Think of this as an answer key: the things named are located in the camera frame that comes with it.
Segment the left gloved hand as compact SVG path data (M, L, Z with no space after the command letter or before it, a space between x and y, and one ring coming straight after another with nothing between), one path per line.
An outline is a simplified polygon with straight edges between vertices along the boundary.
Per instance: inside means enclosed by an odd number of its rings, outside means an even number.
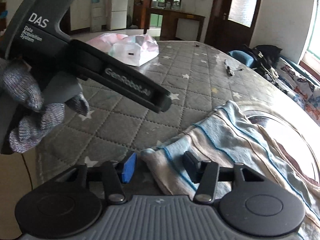
M22 107L18 124L5 134L1 154L25 153L63 123L65 107L87 116L90 107L83 93L64 103L44 103L40 87L23 61L1 59L1 93Z

